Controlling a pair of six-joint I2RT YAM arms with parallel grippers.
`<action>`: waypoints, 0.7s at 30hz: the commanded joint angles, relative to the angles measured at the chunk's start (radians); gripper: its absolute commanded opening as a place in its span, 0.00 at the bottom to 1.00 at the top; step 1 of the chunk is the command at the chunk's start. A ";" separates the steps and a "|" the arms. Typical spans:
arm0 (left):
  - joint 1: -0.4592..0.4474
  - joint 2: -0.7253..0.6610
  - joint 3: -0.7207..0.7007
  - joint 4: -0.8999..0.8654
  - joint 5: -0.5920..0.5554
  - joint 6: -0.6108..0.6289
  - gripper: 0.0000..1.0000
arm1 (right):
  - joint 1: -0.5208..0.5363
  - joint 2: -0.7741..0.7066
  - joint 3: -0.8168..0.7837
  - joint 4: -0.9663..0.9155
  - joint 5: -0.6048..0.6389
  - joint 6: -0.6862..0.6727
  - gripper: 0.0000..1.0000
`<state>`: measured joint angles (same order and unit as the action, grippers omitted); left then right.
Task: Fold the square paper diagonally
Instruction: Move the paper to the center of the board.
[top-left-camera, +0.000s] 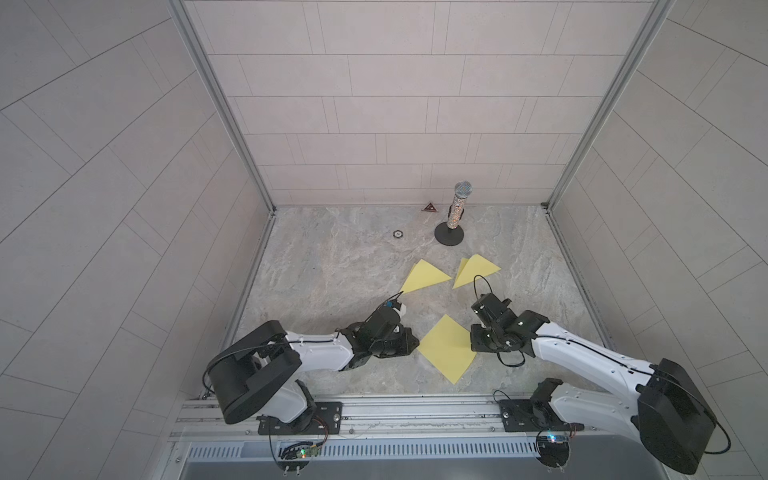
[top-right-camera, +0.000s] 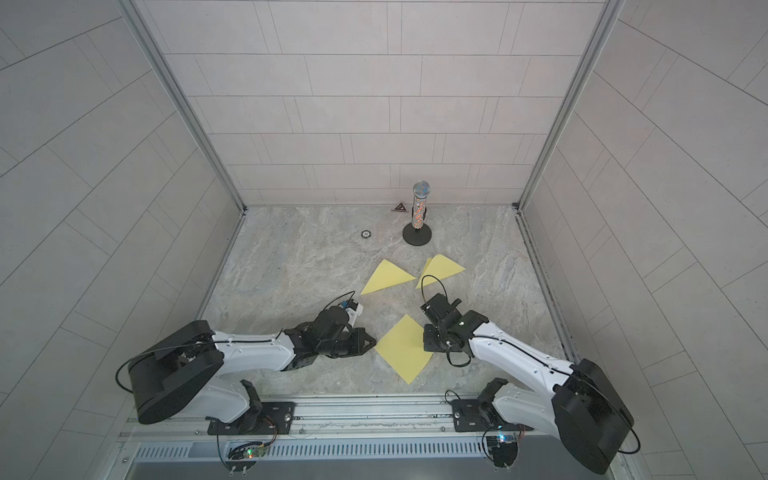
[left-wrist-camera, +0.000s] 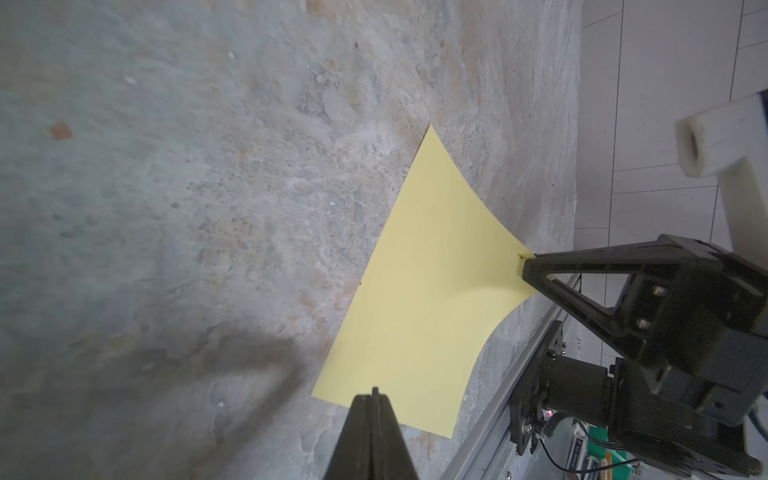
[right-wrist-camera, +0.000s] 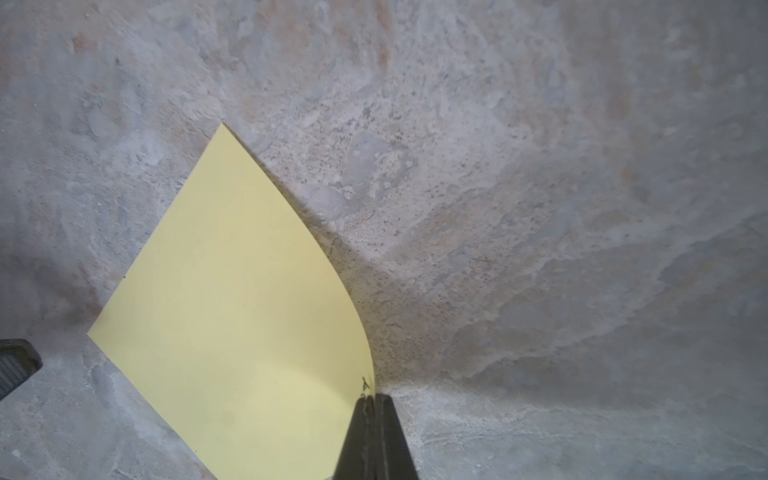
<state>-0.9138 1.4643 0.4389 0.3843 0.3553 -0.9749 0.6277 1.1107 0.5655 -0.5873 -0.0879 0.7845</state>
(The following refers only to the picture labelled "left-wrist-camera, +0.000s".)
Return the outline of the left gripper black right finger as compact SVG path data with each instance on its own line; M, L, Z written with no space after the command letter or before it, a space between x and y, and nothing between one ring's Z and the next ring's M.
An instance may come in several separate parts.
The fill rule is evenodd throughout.
M418 478L392 404L374 387L371 395L371 478Z

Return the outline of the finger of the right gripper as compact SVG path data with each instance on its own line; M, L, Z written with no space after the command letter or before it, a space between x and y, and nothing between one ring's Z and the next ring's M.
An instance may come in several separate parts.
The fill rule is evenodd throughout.
M640 360L653 343L664 300L678 275L690 266L690 253L673 238L528 258L523 280L627 360ZM604 305L567 283L572 276L618 276L624 286Z

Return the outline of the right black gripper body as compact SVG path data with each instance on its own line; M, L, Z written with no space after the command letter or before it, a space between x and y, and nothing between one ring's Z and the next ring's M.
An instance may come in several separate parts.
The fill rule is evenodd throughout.
M617 351L652 393L736 426L767 386L767 269L692 239L632 244Z

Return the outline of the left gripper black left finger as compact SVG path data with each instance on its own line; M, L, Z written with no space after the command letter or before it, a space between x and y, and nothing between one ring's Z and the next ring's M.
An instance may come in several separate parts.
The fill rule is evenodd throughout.
M357 395L324 475L325 480L365 480L371 474L372 397Z

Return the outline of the yellow square paper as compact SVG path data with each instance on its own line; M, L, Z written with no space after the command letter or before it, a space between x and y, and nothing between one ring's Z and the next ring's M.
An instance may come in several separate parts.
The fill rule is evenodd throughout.
M401 424L451 437L482 348L534 292L530 257L427 130L313 396L378 389Z

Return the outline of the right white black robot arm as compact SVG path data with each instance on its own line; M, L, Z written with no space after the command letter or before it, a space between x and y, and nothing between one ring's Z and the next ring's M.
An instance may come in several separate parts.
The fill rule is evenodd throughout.
M616 351L612 367L545 359L519 393L607 431L679 476L758 476L744 422L767 391L767 271L716 245L654 241L529 258L523 279Z

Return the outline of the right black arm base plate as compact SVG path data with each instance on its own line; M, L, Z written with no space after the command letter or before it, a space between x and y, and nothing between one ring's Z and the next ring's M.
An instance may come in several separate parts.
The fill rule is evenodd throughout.
M510 440L518 456L523 456L534 432L544 420L541 414L540 386L543 365L562 354L562 322L554 320L532 351L522 375L515 384L508 401Z

